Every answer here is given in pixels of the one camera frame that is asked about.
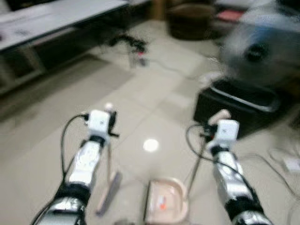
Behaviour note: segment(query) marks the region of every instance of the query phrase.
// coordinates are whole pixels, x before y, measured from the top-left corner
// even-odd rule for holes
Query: tiled floor
[[[89,225],[109,225],[123,218],[142,224],[149,179],[169,176],[186,181],[195,157],[188,150],[184,133],[192,123],[195,96],[203,86],[199,79],[218,70],[204,55],[216,56],[218,49],[211,41],[175,40],[160,22],[143,23],[131,32],[150,42],[147,67],[130,68],[122,46],[103,48],[102,54],[94,49],[90,53],[98,60],[83,57],[0,102],[1,224],[28,224],[52,197],[60,181],[62,126],[72,115],[102,109],[106,102],[114,103],[119,111],[115,130],[121,138],[112,143],[113,167],[123,173],[123,181],[109,211],[102,218],[95,216],[105,186],[104,154],[88,207]],[[78,149],[85,132],[80,121],[70,127],[68,158]],[[234,150],[238,156],[254,152],[267,157],[270,148],[289,150],[294,147],[292,141],[298,146],[289,138],[291,133],[284,124],[277,125],[240,140]],[[149,138],[158,140],[158,151],[143,150],[143,142]],[[242,165],[267,215],[274,224],[285,225],[294,198],[264,163],[249,159]],[[274,165],[300,193],[300,177]],[[184,224],[230,224],[218,201],[211,164],[202,164],[190,199],[189,222]],[[299,224],[299,210],[293,214],[292,225]]]

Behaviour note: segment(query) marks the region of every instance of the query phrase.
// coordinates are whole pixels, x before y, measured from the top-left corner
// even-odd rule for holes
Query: desk
[[[126,0],[57,0],[46,3],[45,6],[49,11],[46,15],[0,23],[0,32],[3,36],[3,40],[0,41],[0,53],[22,46],[22,52],[36,70],[33,74],[17,79],[7,66],[3,66],[0,68],[0,81],[5,84],[5,88],[0,88],[0,94],[45,71],[38,56],[30,48],[32,41],[124,8],[128,6],[128,2]]]

